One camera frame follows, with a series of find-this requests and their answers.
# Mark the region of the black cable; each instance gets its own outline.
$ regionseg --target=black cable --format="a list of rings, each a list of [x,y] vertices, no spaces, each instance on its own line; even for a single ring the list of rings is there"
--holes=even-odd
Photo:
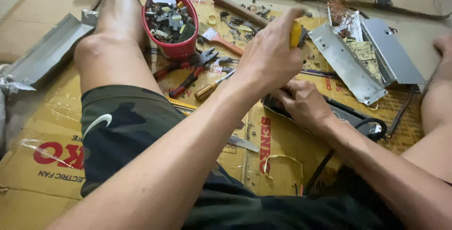
[[[380,119],[377,119],[377,118],[364,119],[362,122],[360,122],[360,123],[355,125],[355,129],[358,129],[359,127],[361,127],[362,125],[364,125],[366,123],[378,123],[378,124],[381,125],[381,131],[380,132],[367,135],[367,137],[370,140],[374,141],[374,142],[376,142],[376,141],[380,140],[381,138],[383,138],[385,136],[387,130],[388,130],[388,126],[386,125],[386,123],[384,121],[380,120]],[[322,162],[320,163],[320,165],[315,170],[315,172],[312,175],[311,179],[308,181],[308,184],[303,189],[303,196],[306,196],[307,194],[309,194],[309,191],[311,191],[312,187],[315,184],[315,181],[317,181],[317,178],[319,178],[319,175],[322,173],[322,171],[325,168],[326,164],[328,163],[328,161],[330,161],[330,159],[333,157],[335,152],[336,151],[334,149],[331,149],[327,153],[325,158],[323,158]]]
[[[402,119],[403,114],[405,113],[406,109],[411,103],[411,100],[413,99],[413,95],[415,94],[416,85],[413,84],[410,87],[410,94],[408,94],[408,98],[406,99],[405,103],[403,104],[402,108],[397,112],[397,115],[394,118],[394,121],[392,122],[391,127],[388,130],[387,135],[392,136],[397,129],[397,126],[400,123],[400,120]]]

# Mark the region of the paint brush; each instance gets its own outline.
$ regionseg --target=paint brush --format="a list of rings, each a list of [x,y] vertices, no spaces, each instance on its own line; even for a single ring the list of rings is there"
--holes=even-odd
[[[206,40],[208,43],[216,43],[232,53],[242,56],[243,50],[236,45],[232,44],[231,42],[226,41],[224,38],[220,36],[220,33],[215,31],[212,27],[209,27],[208,25],[204,23],[199,23],[199,30],[198,30],[198,36],[201,36]]]

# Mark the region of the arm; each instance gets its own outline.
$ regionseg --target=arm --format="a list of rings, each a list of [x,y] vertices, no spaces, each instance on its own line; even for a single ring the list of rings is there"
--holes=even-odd
[[[289,49],[301,15],[293,8],[260,31],[222,88],[49,229],[180,228],[235,124],[302,69],[302,51]]]
[[[294,120],[324,137],[408,228],[452,226],[452,187],[337,119],[313,83],[292,80],[286,87],[292,95],[273,95]]]

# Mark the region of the wooden hammer handle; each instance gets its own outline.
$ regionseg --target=wooden hammer handle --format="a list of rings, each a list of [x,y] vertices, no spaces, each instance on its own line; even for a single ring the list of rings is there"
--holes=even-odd
[[[231,12],[234,12],[235,14],[248,19],[250,22],[262,28],[265,28],[269,23],[269,21],[267,21],[263,17],[243,8],[242,6],[238,5],[237,3],[231,0],[212,0],[212,1],[214,1],[215,4],[230,10]]]

